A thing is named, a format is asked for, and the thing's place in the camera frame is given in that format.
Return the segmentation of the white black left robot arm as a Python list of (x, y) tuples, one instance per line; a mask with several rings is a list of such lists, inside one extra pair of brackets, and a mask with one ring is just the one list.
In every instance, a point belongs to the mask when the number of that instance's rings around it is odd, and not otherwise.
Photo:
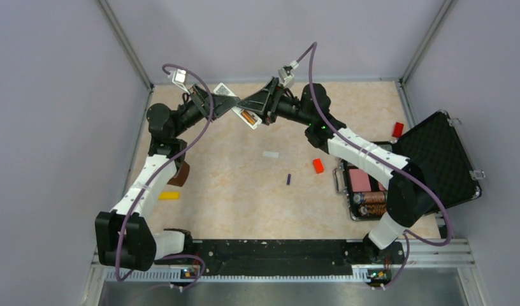
[(183, 103), (172, 110), (162, 103), (146, 113), (151, 135), (148, 156), (140, 174), (124, 197), (108, 212), (95, 219), (99, 262), (130, 270), (147, 271), (170, 255), (178, 263), (193, 258), (189, 231), (166, 229), (153, 234), (147, 224), (166, 185), (182, 186), (190, 167), (182, 152), (187, 143), (179, 136), (203, 119), (219, 118), (234, 107), (238, 97), (219, 84), (211, 94), (198, 85), (182, 94)]

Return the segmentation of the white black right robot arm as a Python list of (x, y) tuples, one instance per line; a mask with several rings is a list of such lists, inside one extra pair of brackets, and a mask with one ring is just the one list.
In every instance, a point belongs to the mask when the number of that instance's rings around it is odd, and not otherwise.
[(266, 125), (277, 117), (306, 125), (305, 135), (313, 147), (357, 166), (387, 189), (386, 212), (363, 239), (365, 258), (380, 263), (389, 255), (389, 246), (440, 203), (433, 173), (423, 159), (387, 151), (334, 118), (321, 84), (305, 86), (300, 98), (288, 96), (287, 91), (272, 78), (260, 91), (239, 100), (238, 106)]

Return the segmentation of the orange battery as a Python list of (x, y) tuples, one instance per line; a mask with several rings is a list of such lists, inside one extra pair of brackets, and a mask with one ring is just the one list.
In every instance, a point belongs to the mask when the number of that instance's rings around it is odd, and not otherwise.
[(243, 110), (241, 112), (241, 115), (251, 126), (253, 126), (256, 123), (256, 118), (253, 115), (251, 115), (248, 111)]

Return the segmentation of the white remote control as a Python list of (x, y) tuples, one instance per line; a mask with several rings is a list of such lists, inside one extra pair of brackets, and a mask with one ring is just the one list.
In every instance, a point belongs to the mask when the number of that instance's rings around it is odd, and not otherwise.
[[(227, 85), (225, 85), (224, 83), (219, 83), (219, 84), (215, 87), (215, 89), (214, 89), (214, 93), (215, 93), (215, 94), (218, 94), (218, 95), (223, 95), (223, 96), (232, 96), (232, 97), (236, 97), (236, 94), (235, 94), (233, 91), (231, 91), (230, 88), (229, 88)], [(261, 121), (261, 119), (259, 118), (259, 116), (256, 115), (256, 114), (253, 113), (253, 112), (250, 112), (250, 111), (246, 110), (246, 111), (248, 111), (248, 113), (250, 113), (251, 115), (253, 115), (253, 116), (256, 118), (256, 123), (255, 123), (253, 126), (251, 126), (251, 125), (248, 124), (248, 122), (247, 122), (247, 121), (242, 117), (241, 112), (242, 112), (243, 110), (245, 110), (245, 109), (240, 108), (240, 107), (238, 107), (238, 106), (234, 106), (234, 107), (232, 107), (232, 111), (233, 111), (233, 112), (234, 112), (234, 113), (235, 113), (239, 118), (241, 118), (241, 120), (244, 121), (244, 123), (246, 123), (246, 125), (248, 125), (249, 128), (251, 128), (251, 129), (253, 129), (253, 130), (257, 129), (257, 128), (261, 125), (261, 123), (262, 123), (262, 121)]]

